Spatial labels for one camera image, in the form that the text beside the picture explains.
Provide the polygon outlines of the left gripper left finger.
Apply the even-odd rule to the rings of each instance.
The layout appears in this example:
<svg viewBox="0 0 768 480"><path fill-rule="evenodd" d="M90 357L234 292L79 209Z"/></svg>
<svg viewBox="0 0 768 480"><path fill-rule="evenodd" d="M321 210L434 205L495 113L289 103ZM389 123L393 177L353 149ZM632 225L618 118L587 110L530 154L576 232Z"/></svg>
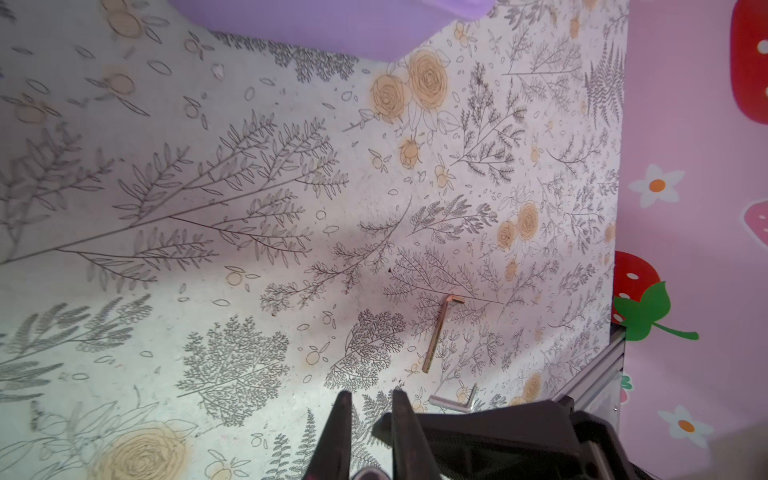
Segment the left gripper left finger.
<svg viewBox="0 0 768 480"><path fill-rule="evenodd" d="M348 480L352 444L352 393L342 390L336 397L304 480Z"/></svg>

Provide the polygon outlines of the silver hex key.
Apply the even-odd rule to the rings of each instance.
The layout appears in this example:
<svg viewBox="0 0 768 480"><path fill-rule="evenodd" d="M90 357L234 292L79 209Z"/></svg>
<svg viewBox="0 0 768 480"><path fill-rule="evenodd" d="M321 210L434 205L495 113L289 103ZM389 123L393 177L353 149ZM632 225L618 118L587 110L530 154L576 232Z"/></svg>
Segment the silver hex key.
<svg viewBox="0 0 768 480"><path fill-rule="evenodd" d="M428 403L437 408L449 410L458 413L472 413L474 410L474 401L477 394L477 385L466 387L461 384L455 395L451 398L431 395Z"/></svg>

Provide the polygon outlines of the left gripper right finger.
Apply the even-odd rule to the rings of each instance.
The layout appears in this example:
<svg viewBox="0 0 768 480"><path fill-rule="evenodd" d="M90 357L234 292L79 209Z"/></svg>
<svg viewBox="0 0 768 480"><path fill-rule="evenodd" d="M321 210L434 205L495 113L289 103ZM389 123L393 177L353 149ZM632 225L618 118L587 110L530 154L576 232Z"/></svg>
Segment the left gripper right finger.
<svg viewBox="0 0 768 480"><path fill-rule="evenodd" d="M440 470L407 394L392 395L391 438L393 478L440 480Z"/></svg>

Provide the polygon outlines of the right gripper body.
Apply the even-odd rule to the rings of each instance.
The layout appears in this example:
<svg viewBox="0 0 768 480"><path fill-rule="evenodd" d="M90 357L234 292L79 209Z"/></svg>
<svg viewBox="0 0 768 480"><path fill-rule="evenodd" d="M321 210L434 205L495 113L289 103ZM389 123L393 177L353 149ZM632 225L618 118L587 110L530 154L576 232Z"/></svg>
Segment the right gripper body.
<svg viewBox="0 0 768 480"><path fill-rule="evenodd" d="M613 427L552 401L464 415L416 414L441 479L645 479ZM392 412L372 434L392 448Z"/></svg>

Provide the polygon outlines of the red hex key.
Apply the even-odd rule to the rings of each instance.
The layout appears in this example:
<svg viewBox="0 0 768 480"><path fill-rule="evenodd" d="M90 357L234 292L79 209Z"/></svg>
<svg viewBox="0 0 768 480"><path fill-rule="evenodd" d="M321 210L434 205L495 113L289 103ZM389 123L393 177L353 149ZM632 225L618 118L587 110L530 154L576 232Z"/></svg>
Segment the red hex key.
<svg viewBox="0 0 768 480"><path fill-rule="evenodd" d="M424 363L422 364L423 373L428 373L431 369L433 359L437 350L437 346L439 344L440 336L441 336L441 333L445 324L445 320L448 314L448 310L453 304L464 304L464 303L465 303L465 298L456 296L456 295L449 295L444 300L439 310L435 329L433 331L433 335L430 340L430 344L424 359Z"/></svg>

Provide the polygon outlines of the purple plastic tool box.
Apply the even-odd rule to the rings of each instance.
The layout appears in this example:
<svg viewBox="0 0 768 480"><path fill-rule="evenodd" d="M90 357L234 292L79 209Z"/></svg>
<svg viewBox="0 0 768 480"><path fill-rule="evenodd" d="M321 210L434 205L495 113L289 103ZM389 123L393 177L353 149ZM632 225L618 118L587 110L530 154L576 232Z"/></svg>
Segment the purple plastic tool box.
<svg viewBox="0 0 768 480"><path fill-rule="evenodd" d="M393 62L450 23L476 21L489 0L178 0L209 30L358 58Z"/></svg>

